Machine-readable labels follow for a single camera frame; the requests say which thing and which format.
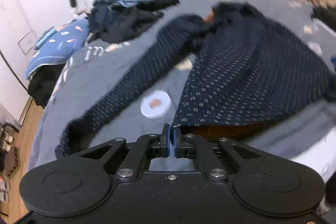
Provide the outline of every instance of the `navy patterned sweater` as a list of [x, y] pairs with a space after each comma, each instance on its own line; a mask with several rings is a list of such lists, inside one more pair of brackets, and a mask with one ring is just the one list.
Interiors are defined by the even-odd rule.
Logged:
[[65, 128], [57, 157], [105, 124], [190, 52], [197, 54], [173, 127], [247, 125], [280, 121], [322, 97], [334, 99], [334, 75], [291, 31], [249, 4], [221, 3], [214, 19], [183, 15], [162, 28], [157, 42], [121, 81]]

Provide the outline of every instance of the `shoe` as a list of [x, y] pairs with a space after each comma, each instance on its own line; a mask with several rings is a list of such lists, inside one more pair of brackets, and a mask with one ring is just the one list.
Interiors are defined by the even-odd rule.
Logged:
[[4, 141], [8, 144], [12, 144], [14, 142], [14, 137], [9, 135], [7, 132], [4, 134]]
[[8, 192], [9, 191], [9, 182], [2, 180], [0, 181], [0, 191], [2, 192]]
[[5, 151], [7, 153], [11, 150], [11, 146], [8, 143], [6, 143], [5, 141], [1, 142], [0, 148], [2, 149], [2, 151]]
[[0, 201], [7, 203], [9, 199], [8, 193], [0, 192]]

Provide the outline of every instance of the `white lid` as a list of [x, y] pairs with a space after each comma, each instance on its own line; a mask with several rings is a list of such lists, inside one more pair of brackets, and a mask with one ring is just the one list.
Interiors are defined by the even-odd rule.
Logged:
[[171, 106], [169, 95], [163, 90], [155, 90], [142, 99], [140, 110], [148, 119], [160, 118]]

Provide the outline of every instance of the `screw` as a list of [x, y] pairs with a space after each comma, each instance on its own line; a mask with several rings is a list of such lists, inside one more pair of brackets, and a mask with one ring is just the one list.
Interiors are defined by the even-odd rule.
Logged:
[[168, 179], [170, 179], [170, 180], [176, 180], [177, 176], [176, 175], [169, 175]]
[[134, 171], [132, 169], [120, 169], [118, 171], [118, 176], [121, 176], [122, 178], [128, 178], [130, 176], [134, 175]]
[[213, 169], [210, 171], [210, 175], [215, 178], [222, 178], [226, 175], [223, 169]]

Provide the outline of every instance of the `sweater sleeve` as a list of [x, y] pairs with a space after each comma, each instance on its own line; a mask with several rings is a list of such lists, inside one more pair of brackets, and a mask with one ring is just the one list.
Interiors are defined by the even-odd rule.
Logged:
[[131, 67], [115, 87], [105, 94], [82, 117], [72, 120], [63, 131], [56, 157], [81, 150], [80, 141], [93, 137], [141, 94], [180, 62], [193, 49], [193, 37], [205, 28], [203, 19], [184, 15], [162, 28], [157, 42]]

